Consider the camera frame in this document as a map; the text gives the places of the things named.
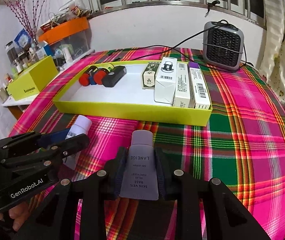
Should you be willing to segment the left hand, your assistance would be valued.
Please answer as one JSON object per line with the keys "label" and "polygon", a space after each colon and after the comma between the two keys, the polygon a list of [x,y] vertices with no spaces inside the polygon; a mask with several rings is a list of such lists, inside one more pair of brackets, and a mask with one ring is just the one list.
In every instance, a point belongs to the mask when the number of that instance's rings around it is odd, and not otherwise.
{"label": "left hand", "polygon": [[[8,211],[8,215],[14,220],[13,230],[18,231],[30,216],[29,204],[27,202],[20,203],[19,205],[11,208]],[[4,220],[4,215],[2,213],[0,213],[0,220]]]}

